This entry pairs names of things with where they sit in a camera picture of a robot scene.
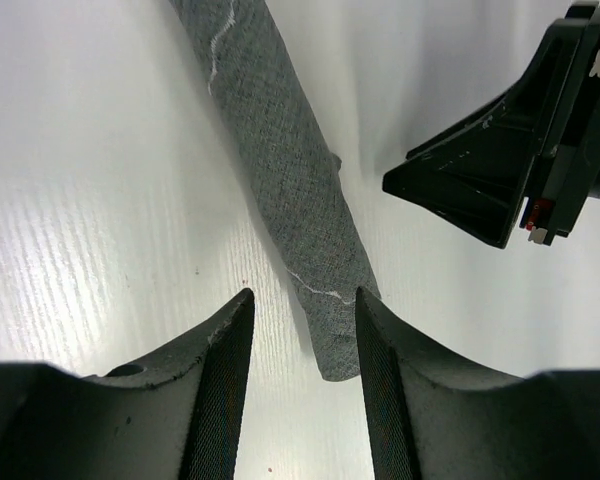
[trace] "folded gray cloth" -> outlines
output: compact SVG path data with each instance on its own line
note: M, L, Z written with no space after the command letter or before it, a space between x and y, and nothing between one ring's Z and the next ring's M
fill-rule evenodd
M359 374L356 288L379 295L329 151L264 0L170 0L208 74L325 380Z

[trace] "red component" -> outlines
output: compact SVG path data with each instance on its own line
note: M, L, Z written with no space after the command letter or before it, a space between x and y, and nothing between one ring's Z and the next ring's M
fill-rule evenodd
M554 202L547 200L546 198L539 198L533 204L529 218L527 219L526 229L531 231L536 226L538 220L542 217L546 217L553 210Z

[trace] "gray towel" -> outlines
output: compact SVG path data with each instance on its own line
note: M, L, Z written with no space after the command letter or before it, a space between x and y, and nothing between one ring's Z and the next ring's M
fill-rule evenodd
M170 0L293 279L322 377L359 374L356 288L379 295L331 154L264 0Z

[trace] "white thread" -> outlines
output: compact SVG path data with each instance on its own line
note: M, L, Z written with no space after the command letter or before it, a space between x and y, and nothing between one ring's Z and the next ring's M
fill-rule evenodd
M216 33L215 37L211 39L211 75L209 76L209 82L207 83L207 90L209 90L209 95L213 96L211 92L211 84L218 75L218 65L217 65L217 55L216 55L216 47L218 46L218 40L220 40L226 33L229 31L231 27L236 24L236 14L233 10L233 4L235 0L231 0L231 10L229 11L229 16L227 17L227 21L222 26L220 31Z
M311 288L309 285L307 285L306 283L304 283L304 280L302 280L297 273L293 273L291 270L287 269L287 272L289 272L289 275L291 275L293 278L295 278L296 280L298 280L302 286L304 288L306 288L307 290L309 290L311 293L315 293L318 295L328 295L329 297L333 297L333 298L337 298L338 300L340 300L343 304L345 305L353 305L356 301L356 299L354 298L351 301L347 301L344 298L342 298L342 295L340 295L338 292L323 292L321 290L316 290L315 288Z

